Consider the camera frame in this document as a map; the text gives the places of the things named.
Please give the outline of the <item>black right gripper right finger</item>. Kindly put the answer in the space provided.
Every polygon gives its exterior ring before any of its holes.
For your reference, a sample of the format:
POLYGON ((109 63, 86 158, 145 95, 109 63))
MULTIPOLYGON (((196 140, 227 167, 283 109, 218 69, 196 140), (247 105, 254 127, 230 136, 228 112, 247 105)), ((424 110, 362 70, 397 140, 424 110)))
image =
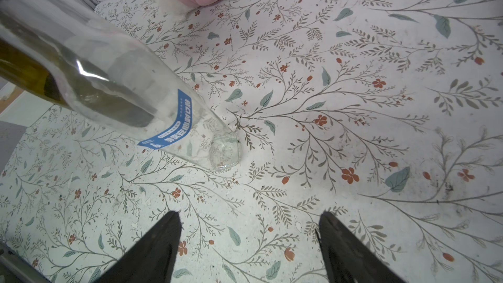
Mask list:
POLYGON ((329 282, 405 282, 331 212, 320 216, 317 238, 329 282))

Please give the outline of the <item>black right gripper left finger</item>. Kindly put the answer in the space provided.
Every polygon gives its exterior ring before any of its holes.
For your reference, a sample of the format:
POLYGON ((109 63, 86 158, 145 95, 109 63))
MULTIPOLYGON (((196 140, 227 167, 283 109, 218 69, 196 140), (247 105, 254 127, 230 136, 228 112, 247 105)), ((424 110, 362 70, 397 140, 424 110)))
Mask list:
POLYGON ((182 223, 174 211, 163 216, 97 282, 170 282, 174 272, 182 223))

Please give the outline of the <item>clear plastic bottle blue label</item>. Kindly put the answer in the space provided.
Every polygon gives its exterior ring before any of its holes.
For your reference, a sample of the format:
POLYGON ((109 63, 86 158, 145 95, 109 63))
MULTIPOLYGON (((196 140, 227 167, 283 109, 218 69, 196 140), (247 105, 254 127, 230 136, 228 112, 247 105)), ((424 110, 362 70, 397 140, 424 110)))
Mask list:
POLYGON ((152 50, 74 0, 1 0, 1 39, 47 70, 77 113, 207 170, 237 135, 152 50))

